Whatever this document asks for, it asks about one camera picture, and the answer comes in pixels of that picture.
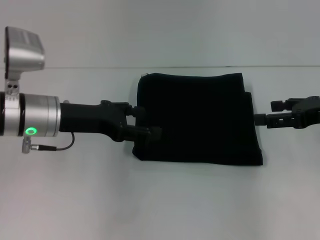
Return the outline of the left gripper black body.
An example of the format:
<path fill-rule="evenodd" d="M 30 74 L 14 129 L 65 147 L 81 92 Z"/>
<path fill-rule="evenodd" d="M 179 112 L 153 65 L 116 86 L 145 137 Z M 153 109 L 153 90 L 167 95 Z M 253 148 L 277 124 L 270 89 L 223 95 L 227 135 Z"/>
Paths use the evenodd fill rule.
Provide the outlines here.
<path fill-rule="evenodd" d="M 115 142 L 129 141 L 127 135 L 127 102 L 102 100 L 98 105 L 60 104 L 60 132 L 95 133 Z"/>

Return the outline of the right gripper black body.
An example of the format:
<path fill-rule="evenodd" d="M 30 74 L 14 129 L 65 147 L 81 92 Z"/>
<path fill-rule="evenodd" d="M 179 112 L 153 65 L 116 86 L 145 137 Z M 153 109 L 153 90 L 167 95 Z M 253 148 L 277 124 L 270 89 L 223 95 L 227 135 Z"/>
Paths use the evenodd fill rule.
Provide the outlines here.
<path fill-rule="evenodd" d="M 296 103 L 291 110 L 293 128 L 305 129 L 320 123 L 320 97 L 309 96 Z"/>

